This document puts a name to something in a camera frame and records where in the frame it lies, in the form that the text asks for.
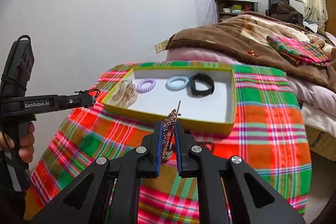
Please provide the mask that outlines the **person's left hand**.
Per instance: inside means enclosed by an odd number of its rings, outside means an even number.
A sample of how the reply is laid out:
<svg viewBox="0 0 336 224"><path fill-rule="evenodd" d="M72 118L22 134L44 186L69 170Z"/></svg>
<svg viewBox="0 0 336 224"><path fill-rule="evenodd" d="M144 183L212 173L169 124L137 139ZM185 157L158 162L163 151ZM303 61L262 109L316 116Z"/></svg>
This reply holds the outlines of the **person's left hand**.
<svg viewBox="0 0 336 224"><path fill-rule="evenodd" d="M34 131L35 131L34 124L30 122L27 128L27 134L23 136L19 141L20 142L19 156L25 163L28 164L30 164L33 161L34 143L35 143ZM1 151L7 148L7 146L9 146L10 148L14 148L15 146L14 141L8 135L3 134L2 132L0 136L0 142L1 142L0 144Z"/></svg>

